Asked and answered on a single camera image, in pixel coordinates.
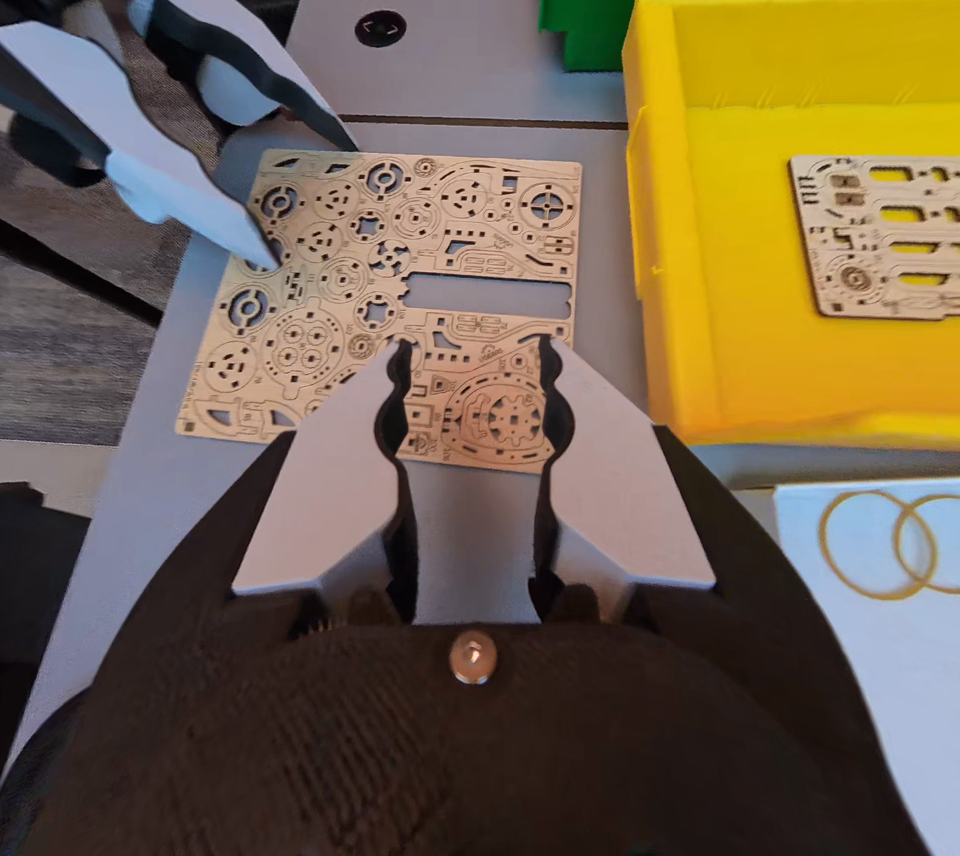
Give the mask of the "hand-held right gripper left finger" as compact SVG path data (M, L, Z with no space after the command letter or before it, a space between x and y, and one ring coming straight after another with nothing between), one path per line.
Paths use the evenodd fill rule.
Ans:
M294 431L234 594L311 591L339 618L370 587L386 593L401 622L414 621L418 527L398 459L412 350L389 343Z

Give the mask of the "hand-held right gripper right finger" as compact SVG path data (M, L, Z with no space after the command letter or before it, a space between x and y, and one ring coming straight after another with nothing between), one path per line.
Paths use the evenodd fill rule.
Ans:
M652 420L563 340L540 336L542 430L552 447L534 513L529 594L543 622L586 586L603 622L635 587L708 590L715 575Z

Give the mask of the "tan rubber band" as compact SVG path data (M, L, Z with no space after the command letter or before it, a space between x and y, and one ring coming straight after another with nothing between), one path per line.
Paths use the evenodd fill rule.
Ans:
M903 504L900 510L894 525L894 554L901 569L910 579L909 585L899 597L900 599L909 599L925 589L942 595L959 595L959 586L940 585L933 581L939 565L939 545L930 525L921 513L922 507L927 504L946 501L958 502L959 496L952 493L932 493ZM927 547L926 566L921 570L915 569L907 561L906 551L904 550L904 532L909 522L913 522L919 527L920 534Z
M877 498L877 499L881 499L886 502L889 502L898 509L898 514L900 514L903 505L906 503L904 500L884 490L848 490L834 496L834 498L825 506L818 521L818 529L817 529L818 546L819 546L822 559L828 566L829 570L834 574L834 576L836 576L840 580L840 582L844 586L846 586L846 588L850 589L856 595L862 598L867 598L867 599L871 599L878 602L903 601L904 599L900 599L900 596L903 594L904 590L909 585L910 579L904 573L900 565L899 565L899 568L901 569L902 573L906 575L907 581L901 584L900 586L890 590L877 590L877 589L869 589L865 586L861 586L858 583L856 583L851 577L849 577L842 570L840 565L834 559L834 553L830 545L830 524L831 524L831 520L834 515L834 512L837 511L846 502L850 502L859 497ZM894 538L894 527L891 535L891 545L894 551L893 538ZM924 566L922 568L925 568L927 565L928 548L924 538L922 538L922 540L925 544L925 555L923 557Z

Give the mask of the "white cardboard box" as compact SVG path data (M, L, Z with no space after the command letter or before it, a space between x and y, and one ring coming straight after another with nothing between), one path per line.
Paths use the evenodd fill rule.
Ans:
M959 853L959 595L923 590L899 602L862 598L823 560L818 521L848 490L884 490L911 502L958 495L958 478L792 485L774 489L778 543L813 594L851 665L898 790L932 854ZM933 581L959 586L959 501L920 510L940 551ZM859 497L834 512L829 544L856 583L890 590L907 581L891 545L899 510ZM907 561L924 567L919 527L903 533Z

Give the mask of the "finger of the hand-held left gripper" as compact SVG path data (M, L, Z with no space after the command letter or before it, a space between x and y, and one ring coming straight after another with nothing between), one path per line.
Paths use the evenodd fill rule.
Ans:
M1 41L6 54L105 144L105 174L137 215L154 224L174 218L255 267L279 267L246 206L215 185L196 154L155 126L126 70L105 48L33 21L2 28Z
M172 42L196 67L188 75L217 120L246 128L280 109L334 148L356 152L353 135L263 20L237 0L130 0L127 15L158 54Z

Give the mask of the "yellow plastic bin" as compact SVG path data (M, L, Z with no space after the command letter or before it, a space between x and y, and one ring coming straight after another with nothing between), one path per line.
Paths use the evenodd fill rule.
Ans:
M636 0L622 51L650 409L687 443L958 448L958 319L829 319L799 154L958 154L958 0Z

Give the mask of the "black table grommet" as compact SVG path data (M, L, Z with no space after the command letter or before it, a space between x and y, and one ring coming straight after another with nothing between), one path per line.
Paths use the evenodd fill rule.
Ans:
M395 10L372 10L363 14L355 23L354 34L366 47L386 48L402 40L407 31L407 21Z

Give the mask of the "wooden parts sheet with cutouts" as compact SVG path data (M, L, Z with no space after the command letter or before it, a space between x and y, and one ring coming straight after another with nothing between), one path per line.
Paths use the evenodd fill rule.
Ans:
M959 159L798 154L789 175L820 313L959 315Z

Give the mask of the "laser-cut wooden parts sheet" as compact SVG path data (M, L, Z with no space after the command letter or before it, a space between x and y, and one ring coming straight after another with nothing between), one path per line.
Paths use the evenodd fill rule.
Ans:
M540 474L539 341L573 343L581 186L574 162L265 151L246 205L278 268L230 258L175 432L271 442L402 339L402 459ZM415 274L559 284L567 315L409 307Z

